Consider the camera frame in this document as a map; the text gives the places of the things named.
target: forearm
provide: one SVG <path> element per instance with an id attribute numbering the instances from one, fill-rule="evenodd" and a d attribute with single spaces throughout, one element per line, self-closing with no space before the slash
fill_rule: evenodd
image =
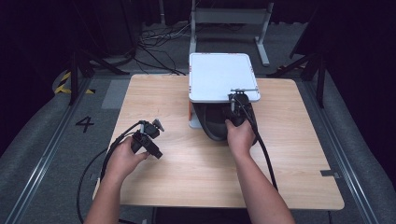
<path id="1" fill-rule="evenodd" d="M 84 223 L 118 223 L 122 181 L 105 176 Z"/>
<path id="2" fill-rule="evenodd" d="M 241 190 L 252 223 L 294 223 L 289 208 L 250 157 L 235 159 Z"/>

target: table top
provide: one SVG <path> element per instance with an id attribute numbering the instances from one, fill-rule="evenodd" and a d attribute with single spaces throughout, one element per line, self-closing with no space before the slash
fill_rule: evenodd
<path id="1" fill-rule="evenodd" d="M 262 98 L 253 109 L 288 207 L 342 209 L 333 176 L 321 175 L 330 167 L 294 81 L 258 78 L 257 83 Z M 153 140 L 163 156 L 149 157 L 125 179 L 122 204 L 245 207 L 227 143 L 189 126 L 189 103 L 188 77 L 132 77 L 111 142 L 141 119 L 159 119 L 165 132 Z M 269 178 L 260 144 L 251 155 Z"/>

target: gray floor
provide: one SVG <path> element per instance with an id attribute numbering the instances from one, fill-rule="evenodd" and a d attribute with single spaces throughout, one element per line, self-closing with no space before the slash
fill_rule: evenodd
<path id="1" fill-rule="evenodd" d="M 197 50 L 247 53 L 255 74 L 263 76 L 298 58 L 296 56 L 290 59 L 289 54 L 303 29 L 303 24 L 269 26 L 264 40 L 271 63 L 269 67 L 262 66 L 252 38 L 247 38 L 249 35 L 246 34 L 254 32 L 250 27 L 242 27 L 238 31 L 219 27 L 204 28 L 198 34 Z M 187 73 L 190 43 L 188 34 L 150 49 L 166 51 L 175 62 L 177 70 Z M 165 53 L 152 53 L 165 65 L 173 67 Z M 158 65 L 143 50 L 137 52 L 136 58 L 145 63 Z M 135 61 L 125 64 L 121 69 L 130 71 L 131 74 L 168 73 L 142 64 L 139 67 Z M 332 223 L 394 223 L 395 190 L 361 138 L 331 77 L 328 74 L 326 76 L 325 109 L 319 109 L 311 94 L 312 88 L 315 88 L 315 81 L 302 82 L 298 77 L 299 73 L 297 70 L 292 71 L 285 78 L 293 78 L 296 81 L 329 164 L 332 170 L 340 175 L 336 182 L 346 206 L 340 211 L 331 212 Z M 16 220 L 20 223 L 78 223 L 78 181 L 90 160 L 107 147 L 130 77 L 114 76 L 106 70 L 99 70 L 94 78 L 80 81 L 89 89 L 96 90 L 95 94 L 82 94 L 77 103 L 70 107 L 67 106 L 69 95 L 58 93 L 26 124 L 0 159 L 1 223 L 6 222 L 10 214 L 14 216 L 9 221 Z M 70 118 L 68 122 L 63 122 L 65 116 Z M 87 116 L 92 118 L 91 122 L 94 125 L 84 133 L 83 127 L 77 126 L 76 123 Z M 60 130 L 60 124 L 65 124 L 64 129 Z M 55 136 L 57 131 L 62 135 Z M 346 170 L 345 161 L 340 161 L 337 151 L 339 146 L 351 170 Z M 50 150 L 53 158 L 48 156 Z M 83 181 L 80 194 L 83 216 L 91 204 L 94 179 L 98 175 L 103 158 L 101 156 L 92 164 Z M 35 167 L 46 159 L 49 159 L 49 166 L 39 175 L 42 179 L 38 179 L 36 189 L 22 194 L 26 192 L 23 191 L 26 184 L 32 182 L 29 182 L 29 178 L 35 173 Z M 353 179 L 357 182 L 351 182 L 351 176 L 356 176 Z M 21 195 L 28 195 L 25 203 L 17 203 Z M 142 223 L 144 219 L 152 223 L 152 211 L 151 207 L 123 206 L 121 216 L 136 223 Z M 292 213 L 297 223 L 330 222 L 327 211 L 293 210 Z"/>

